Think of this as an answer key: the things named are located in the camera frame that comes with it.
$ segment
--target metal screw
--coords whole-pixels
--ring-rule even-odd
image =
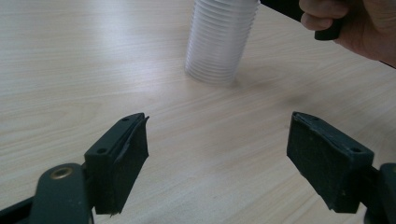
[[[61,167],[57,170],[55,170],[54,172],[52,172],[52,174],[50,174],[50,178],[51,179],[62,179],[65,178],[69,175],[71,175],[73,173],[73,169],[70,167]]]

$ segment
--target black plastic part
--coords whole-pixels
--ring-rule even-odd
[[[0,211],[0,223],[2,224],[25,224],[28,223],[33,197],[16,203]]]
[[[396,163],[383,164],[379,172],[379,195],[389,223],[396,224]]]
[[[315,32],[315,39],[316,40],[334,40],[337,39],[340,35],[341,27],[343,26],[343,20],[334,20],[332,22],[332,26],[323,31],[316,31]]]
[[[81,166],[67,163],[38,180],[29,224],[93,223]]]
[[[371,169],[373,151],[319,118],[294,112],[288,156],[329,209],[357,212],[360,176]]]
[[[143,113],[119,120],[86,153],[90,200],[97,214],[122,211],[149,156]]]
[[[379,171],[374,167],[367,172],[362,173],[359,180],[359,188],[356,195],[360,201],[367,207],[366,220],[370,223],[388,223],[384,206],[379,197],[378,178]]]
[[[389,224],[387,217],[385,216],[378,216],[376,214],[373,214],[370,210],[366,211],[366,214],[364,215],[364,224]]]
[[[295,21],[301,21],[304,14],[300,9],[299,0],[260,0],[260,2]]]

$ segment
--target stacked cups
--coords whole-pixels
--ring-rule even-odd
[[[233,81],[258,0],[195,0],[185,69],[212,84]]]

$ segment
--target black handle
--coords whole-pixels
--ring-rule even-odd
[[[334,40],[338,38],[341,31],[341,26],[343,25],[342,19],[334,20],[332,22],[332,26],[323,31],[316,31],[315,32],[315,39],[316,40]]]

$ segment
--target table surface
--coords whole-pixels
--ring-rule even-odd
[[[396,161],[396,71],[260,6],[236,81],[184,73],[192,0],[2,1],[0,209],[117,120],[148,121],[121,215],[97,223],[361,223],[329,211],[286,156],[290,116],[325,119]]]

